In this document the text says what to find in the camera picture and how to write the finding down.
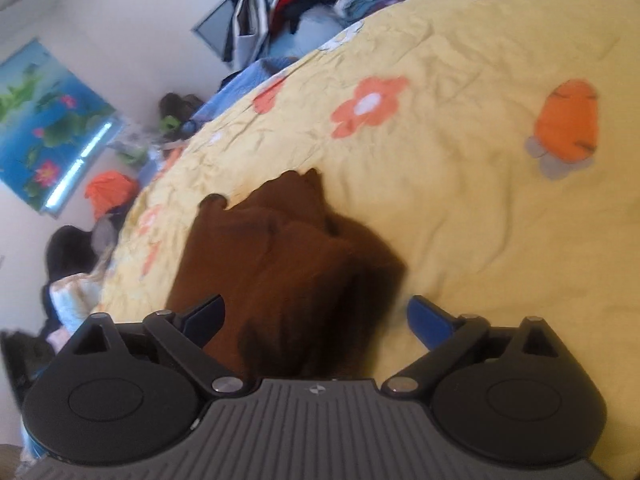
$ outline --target metal screw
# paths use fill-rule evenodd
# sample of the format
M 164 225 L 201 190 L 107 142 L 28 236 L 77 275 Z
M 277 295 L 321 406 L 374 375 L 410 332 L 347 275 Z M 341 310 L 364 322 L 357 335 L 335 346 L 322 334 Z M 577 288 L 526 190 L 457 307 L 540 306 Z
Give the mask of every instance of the metal screw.
M 211 387 L 219 394 L 234 394 L 244 387 L 237 377 L 220 377 L 211 383 Z
M 396 394 L 408 394 L 418 389 L 418 382 L 411 377 L 392 377 L 386 387 Z

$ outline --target blue fabric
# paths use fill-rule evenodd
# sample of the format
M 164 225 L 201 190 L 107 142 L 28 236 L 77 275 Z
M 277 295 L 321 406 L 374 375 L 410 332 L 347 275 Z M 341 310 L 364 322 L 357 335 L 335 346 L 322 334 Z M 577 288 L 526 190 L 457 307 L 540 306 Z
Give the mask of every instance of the blue fabric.
M 411 331 L 429 350 L 436 349 L 454 333 L 453 318 L 419 296 L 409 301 L 406 318 Z
M 24 422 L 20 418 L 20 432 L 22 433 L 22 446 L 35 459 L 43 458 L 47 452 L 45 449 L 31 438 L 31 435 L 24 427 Z
M 348 22 L 357 22 L 364 18 L 379 0 L 338 0 L 334 10 Z
M 267 81 L 268 78 L 296 61 L 295 57 L 267 57 L 249 65 L 193 115 L 191 121 L 195 123 L 196 131 L 205 123 L 209 123 L 223 114 L 239 99 Z

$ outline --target orange flower print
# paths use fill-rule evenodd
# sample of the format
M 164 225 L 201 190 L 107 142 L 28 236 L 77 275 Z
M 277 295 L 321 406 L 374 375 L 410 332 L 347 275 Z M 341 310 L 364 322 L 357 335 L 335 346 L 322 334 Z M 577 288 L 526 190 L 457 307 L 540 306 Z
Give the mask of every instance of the orange flower print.
M 148 275 L 149 271 L 154 266 L 156 258 L 158 257 L 158 252 L 160 251 L 160 245 L 160 242 L 156 242 L 155 244 L 151 245 L 149 255 L 146 257 L 145 264 L 142 266 L 142 275 L 140 276 L 140 279 Z
M 156 206 L 153 206 L 151 209 L 147 209 L 142 214 L 142 216 L 140 217 L 140 220 L 138 221 L 138 236 L 146 235 L 149 232 L 149 230 L 153 227 L 154 223 L 156 222 L 156 219 L 158 218 L 158 215 L 161 210 L 162 210 L 162 206 L 156 205 Z
M 151 182 L 157 182 L 162 177 L 164 177 L 166 172 L 169 171 L 172 167 L 174 167 L 175 163 L 178 162 L 178 160 L 182 156 L 183 151 L 184 151 L 184 148 L 175 148 L 171 150 L 171 153 L 169 153 L 169 156 L 164 161 L 164 166 L 162 167 L 162 170 L 158 171 L 158 173 L 156 174 L 156 176 L 153 178 Z
M 43 187 L 51 187 L 58 181 L 59 176 L 60 167 L 50 160 L 45 160 L 36 170 L 33 180 Z
M 398 111 L 398 94 L 408 85 L 405 77 L 380 79 L 368 77 L 360 82 L 355 98 L 341 104 L 331 115 L 340 123 L 332 134 L 334 139 L 352 136 L 362 125 L 380 126 Z
M 263 115 L 273 110 L 276 105 L 276 95 L 282 90 L 285 79 L 286 76 L 274 76 L 274 81 L 258 94 L 254 99 L 254 110 L 257 114 Z

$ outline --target blue bedsheet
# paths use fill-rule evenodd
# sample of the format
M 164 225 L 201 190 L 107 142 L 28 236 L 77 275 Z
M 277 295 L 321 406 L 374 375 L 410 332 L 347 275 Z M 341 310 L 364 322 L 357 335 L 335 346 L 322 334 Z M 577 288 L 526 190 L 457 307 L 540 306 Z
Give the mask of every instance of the blue bedsheet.
M 255 61 L 198 110 L 183 129 L 189 128 L 186 130 L 189 133 L 199 131 L 205 123 L 231 108 L 238 99 L 297 60 L 295 57 L 266 57 Z

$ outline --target orange bag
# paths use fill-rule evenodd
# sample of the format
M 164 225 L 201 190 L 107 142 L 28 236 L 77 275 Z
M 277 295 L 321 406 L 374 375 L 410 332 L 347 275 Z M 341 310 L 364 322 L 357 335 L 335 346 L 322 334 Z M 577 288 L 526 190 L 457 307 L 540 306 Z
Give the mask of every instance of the orange bag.
M 105 215 L 107 211 L 127 203 L 140 190 L 137 181 L 117 171 L 107 171 L 96 176 L 84 190 L 84 197 L 94 207 L 94 218 Z

